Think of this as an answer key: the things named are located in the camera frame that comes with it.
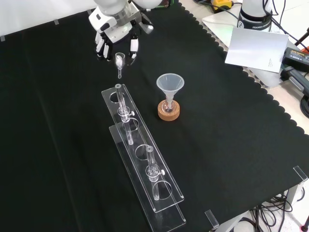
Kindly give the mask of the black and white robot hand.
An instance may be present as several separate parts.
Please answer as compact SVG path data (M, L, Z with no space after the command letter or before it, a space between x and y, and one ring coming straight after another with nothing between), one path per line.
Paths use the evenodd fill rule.
M105 60L112 60L113 45L130 38L131 60L135 60L139 49L139 40L134 29L137 26L137 19L132 19L120 26L113 16L104 15L97 7L89 16L91 26L96 30L95 53L97 57Z

